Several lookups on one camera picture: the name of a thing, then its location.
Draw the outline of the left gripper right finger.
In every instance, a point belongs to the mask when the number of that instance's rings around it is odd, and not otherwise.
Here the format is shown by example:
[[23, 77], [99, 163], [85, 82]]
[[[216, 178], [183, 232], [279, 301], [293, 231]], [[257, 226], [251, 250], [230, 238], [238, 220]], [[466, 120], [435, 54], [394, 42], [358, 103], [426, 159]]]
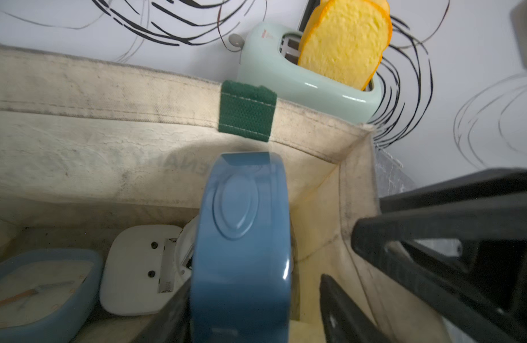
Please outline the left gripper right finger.
[[319, 292], [321, 317], [327, 342], [390, 342], [333, 277], [322, 274]]

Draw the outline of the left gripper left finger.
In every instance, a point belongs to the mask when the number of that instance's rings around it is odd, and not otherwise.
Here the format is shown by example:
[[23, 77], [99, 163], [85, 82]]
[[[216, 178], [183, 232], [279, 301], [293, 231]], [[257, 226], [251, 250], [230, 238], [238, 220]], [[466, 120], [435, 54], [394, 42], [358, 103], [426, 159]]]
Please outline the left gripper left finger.
[[190, 280], [133, 340], [133, 343], [146, 342], [190, 342]]

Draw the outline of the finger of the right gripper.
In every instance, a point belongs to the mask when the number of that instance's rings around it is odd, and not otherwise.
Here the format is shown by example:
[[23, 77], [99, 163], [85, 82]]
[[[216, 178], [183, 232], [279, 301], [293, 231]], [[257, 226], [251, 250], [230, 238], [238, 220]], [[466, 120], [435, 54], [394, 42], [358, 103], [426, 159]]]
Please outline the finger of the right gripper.
[[353, 251], [476, 342], [527, 342], [527, 170], [488, 169], [380, 201]]

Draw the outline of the white square clock orange numerals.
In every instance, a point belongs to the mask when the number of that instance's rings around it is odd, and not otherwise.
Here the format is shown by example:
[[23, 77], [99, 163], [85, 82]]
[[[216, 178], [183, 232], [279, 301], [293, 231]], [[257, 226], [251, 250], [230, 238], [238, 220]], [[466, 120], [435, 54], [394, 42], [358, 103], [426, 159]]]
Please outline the white square clock orange numerals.
[[100, 304], [119, 316], [159, 312], [192, 274], [198, 218], [185, 227], [140, 225], [120, 233], [106, 259]]

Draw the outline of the blue beige round clock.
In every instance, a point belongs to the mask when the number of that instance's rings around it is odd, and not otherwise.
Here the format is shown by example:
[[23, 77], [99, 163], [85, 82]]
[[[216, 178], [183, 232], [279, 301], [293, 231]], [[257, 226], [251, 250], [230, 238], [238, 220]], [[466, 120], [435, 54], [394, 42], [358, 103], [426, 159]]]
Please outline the blue beige round clock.
[[282, 158], [222, 154], [198, 216], [190, 286], [194, 342], [287, 342], [289, 194]]

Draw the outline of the light blue square clock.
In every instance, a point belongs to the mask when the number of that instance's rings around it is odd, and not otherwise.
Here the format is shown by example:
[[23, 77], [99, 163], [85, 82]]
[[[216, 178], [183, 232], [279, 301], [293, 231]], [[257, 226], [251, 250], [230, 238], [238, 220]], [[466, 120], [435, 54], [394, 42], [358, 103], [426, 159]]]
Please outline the light blue square clock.
[[0, 342], [71, 342], [98, 300], [93, 250], [32, 250], [0, 263]]

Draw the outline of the cream canvas tote bag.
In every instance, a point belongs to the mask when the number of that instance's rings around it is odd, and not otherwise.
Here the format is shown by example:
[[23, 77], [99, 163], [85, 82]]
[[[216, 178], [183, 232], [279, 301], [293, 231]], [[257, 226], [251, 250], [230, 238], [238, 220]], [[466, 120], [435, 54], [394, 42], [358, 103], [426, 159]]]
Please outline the cream canvas tote bag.
[[233, 82], [0, 46], [0, 261], [183, 225], [220, 154], [270, 151], [291, 204], [291, 340], [323, 341], [328, 274], [391, 341], [448, 342], [432, 308], [351, 249], [379, 213], [372, 134]]

